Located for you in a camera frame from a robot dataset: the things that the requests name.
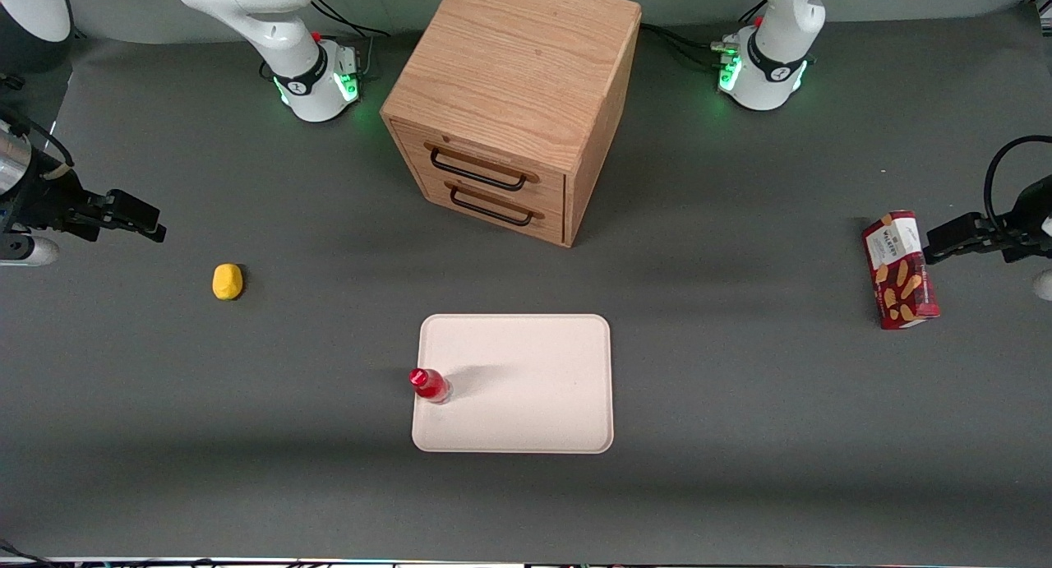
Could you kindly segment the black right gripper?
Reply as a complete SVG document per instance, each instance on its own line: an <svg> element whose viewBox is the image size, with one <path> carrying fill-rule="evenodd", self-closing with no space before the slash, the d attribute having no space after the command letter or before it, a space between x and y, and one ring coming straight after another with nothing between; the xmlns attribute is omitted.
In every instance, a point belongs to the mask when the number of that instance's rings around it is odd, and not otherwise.
<svg viewBox="0 0 1052 568"><path fill-rule="evenodd" d="M136 234L151 242L164 242L168 228L159 224L160 210L148 202L122 190L106 194L105 209L102 201L102 195L83 188L75 173L53 181L28 173L2 195L2 231L31 234L49 229L93 242L101 229L108 227L106 209L113 219L135 227Z"/></svg>

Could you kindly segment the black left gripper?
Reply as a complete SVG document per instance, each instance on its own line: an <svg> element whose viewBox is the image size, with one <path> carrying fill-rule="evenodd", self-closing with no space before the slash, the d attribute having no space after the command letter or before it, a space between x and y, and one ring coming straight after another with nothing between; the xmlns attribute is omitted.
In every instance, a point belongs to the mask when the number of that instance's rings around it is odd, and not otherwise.
<svg viewBox="0 0 1052 568"><path fill-rule="evenodd" d="M1051 258L1051 176L1031 183L1018 195L1012 209L999 216L1003 231L1010 236L1002 250L1006 264L1027 257ZM980 212L966 212L927 234L925 263L936 265L950 257L999 250L1002 236Z"/></svg>

